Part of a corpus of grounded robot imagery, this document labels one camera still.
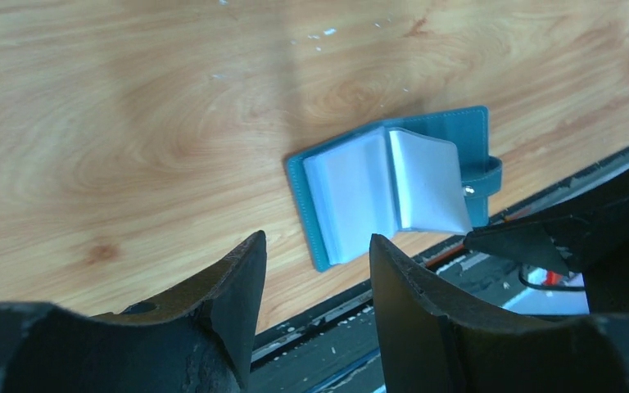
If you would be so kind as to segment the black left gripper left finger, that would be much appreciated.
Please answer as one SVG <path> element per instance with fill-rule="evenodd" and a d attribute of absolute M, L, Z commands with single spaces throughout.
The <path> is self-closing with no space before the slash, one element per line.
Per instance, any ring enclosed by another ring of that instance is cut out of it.
<path fill-rule="evenodd" d="M 245 392 L 266 261 L 258 231 L 119 314 L 0 302 L 0 392 Z"/>

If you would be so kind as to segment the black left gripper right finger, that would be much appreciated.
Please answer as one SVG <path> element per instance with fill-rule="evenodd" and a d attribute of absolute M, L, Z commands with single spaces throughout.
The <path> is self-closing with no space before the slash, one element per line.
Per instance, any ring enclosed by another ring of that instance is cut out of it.
<path fill-rule="evenodd" d="M 388 391 L 629 392 L 629 314 L 516 314 L 447 282 L 382 235 L 369 248 Z"/>

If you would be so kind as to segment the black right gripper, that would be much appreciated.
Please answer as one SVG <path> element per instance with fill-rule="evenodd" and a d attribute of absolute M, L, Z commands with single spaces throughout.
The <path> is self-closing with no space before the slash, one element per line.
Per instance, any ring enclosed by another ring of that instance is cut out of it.
<path fill-rule="evenodd" d="M 543 213 L 544 228 L 476 228 L 464 246 L 559 274 L 571 269 L 582 275 L 591 313 L 629 312 L 629 169 Z"/>

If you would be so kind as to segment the teal leather card holder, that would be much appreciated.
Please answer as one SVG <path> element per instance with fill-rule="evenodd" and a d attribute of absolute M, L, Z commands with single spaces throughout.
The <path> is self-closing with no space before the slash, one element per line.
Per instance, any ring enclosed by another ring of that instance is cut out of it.
<path fill-rule="evenodd" d="M 286 171 L 314 267 L 367 252 L 374 234 L 464 235 L 501 188 L 490 112 L 471 106 L 377 120 L 290 155 Z"/>

